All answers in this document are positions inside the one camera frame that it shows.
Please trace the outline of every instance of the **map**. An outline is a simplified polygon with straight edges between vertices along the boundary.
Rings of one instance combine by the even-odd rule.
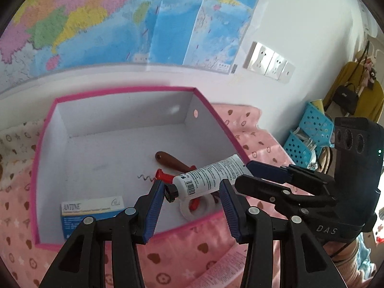
[[[257,1],[26,0],[0,37],[0,92],[94,64],[228,73]]]

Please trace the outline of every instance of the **wall socket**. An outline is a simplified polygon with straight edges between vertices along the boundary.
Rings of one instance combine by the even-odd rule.
[[[252,43],[243,67],[282,83],[289,82],[295,69],[286,58],[259,42]]]

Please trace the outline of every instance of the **blue basket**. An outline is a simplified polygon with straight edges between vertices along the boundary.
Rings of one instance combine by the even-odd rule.
[[[311,103],[307,104],[299,127],[316,142],[317,147],[319,147],[318,151],[321,150],[321,147],[334,146],[331,144],[333,122]]]
[[[316,146],[316,148],[314,149],[314,151],[316,153],[316,157],[320,156],[322,149],[323,149],[322,147]]]
[[[285,142],[284,149],[296,165],[304,168],[309,165],[311,151],[292,132],[289,132],[289,138]]]

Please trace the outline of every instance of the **person's arm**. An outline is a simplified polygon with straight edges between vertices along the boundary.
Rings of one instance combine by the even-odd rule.
[[[340,243],[328,243],[324,246],[324,249],[329,255],[332,255],[343,246],[344,244]],[[365,288],[371,281],[371,278],[365,280],[364,272],[358,269],[356,259],[358,251],[359,243],[354,240],[342,252],[332,258],[348,288]]]

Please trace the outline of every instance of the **barcode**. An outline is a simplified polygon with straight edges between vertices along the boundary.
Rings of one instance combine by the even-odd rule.
[[[234,73],[235,73],[236,68],[237,68],[237,64],[234,64],[234,66],[232,67],[232,70],[231,70],[231,74],[234,74]]]
[[[188,196],[196,193],[195,186],[193,185],[192,181],[186,182],[186,187]]]

